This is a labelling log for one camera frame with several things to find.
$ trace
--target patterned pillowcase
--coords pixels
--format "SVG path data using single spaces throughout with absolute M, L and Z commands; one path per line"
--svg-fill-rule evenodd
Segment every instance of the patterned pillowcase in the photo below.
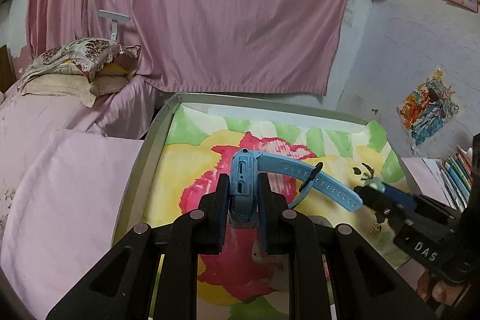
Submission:
M 24 88 L 28 81 L 46 74 L 84 75 L 89 82 L 102 71 L 106 64 L 117 64 L 109 76 L 132 76 L 137 68 L 140 46 L 123 46 L 104 38 L 83 38 L 72 43 L 58 46 L 41 54 L 30 64 L 18 82 L 18 89 Z

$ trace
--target metal screw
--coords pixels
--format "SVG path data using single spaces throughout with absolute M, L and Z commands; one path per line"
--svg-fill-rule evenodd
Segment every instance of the metal screw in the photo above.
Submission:
M 145 223 L 139 223 L 139 224 L 136 224 L 136 226 L 134 226 L 133 228 L 133 231 L 136 233 L 136 234 L 142 234 L 144 232 L 146 232 L 148 229 L 148 225 L 145 224 Z
M 194 220 L 199 220 L 203 216 L 205 216 L 205 213 L 200 209 L 195 209 L 194 211 L 190 212 L 190 217 L 193 218 Z
M 297 217 L 297 212 L 292 209 L 285 209 L 282 212 L 282 216 L 285 217 L 286 219 L 292 220 L 295 217 Z
M 341 224 L 339 227 L 338 227 L 338 231 L 342 234 L 342 235 L 349 235 L 352 233 L 352 228 L 350 226 L 348 226 L 347 224 Z

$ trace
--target pink curtain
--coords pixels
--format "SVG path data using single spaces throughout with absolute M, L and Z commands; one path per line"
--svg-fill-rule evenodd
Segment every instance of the pink curtain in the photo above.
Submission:
M 347 0 L 30 0 L 37 56 L 85 36 L 110 36 L 98 9 L 127 14 L 124 45 L 163 91 L 325 94 Z

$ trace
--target pillow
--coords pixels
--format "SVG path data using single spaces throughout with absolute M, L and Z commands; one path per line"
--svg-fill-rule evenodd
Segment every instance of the pillow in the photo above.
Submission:
M 97 76 L 91 83 L 80 75 L 48 74 L 29 81 L 22 95 L 73 95 L 87 107 L 92 107 L 101 95 L 120 91 L 129 81 L 126 76 Z
M 40 75 L 64 74 L 83 75 L 89 82 L 95 79 L 106 64 L 117 64 L 107 70 L 108 76 L 132 76 L 137 68 L 140 46 L 123 46 L 116 41 L 103 38 L 83 38 L 58 46 L 35 58 L 18 82 L 18 89 Z

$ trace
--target gold charm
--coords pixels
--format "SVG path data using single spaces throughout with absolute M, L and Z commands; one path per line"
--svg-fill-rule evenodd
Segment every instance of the gold charm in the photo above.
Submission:
M 369 234 L 370 234 L 370 235 L 371 235 L 371 234 L 379 235 L 379 234 L 381 233 L 381 231 L 382 231 L 382 226 L 381 226 L 380 224 L 378 224 L 378 223 L 375 223 L 375 224 L 373 225 L 373 227 L 374 227 L 373 230 L 372 230 Z

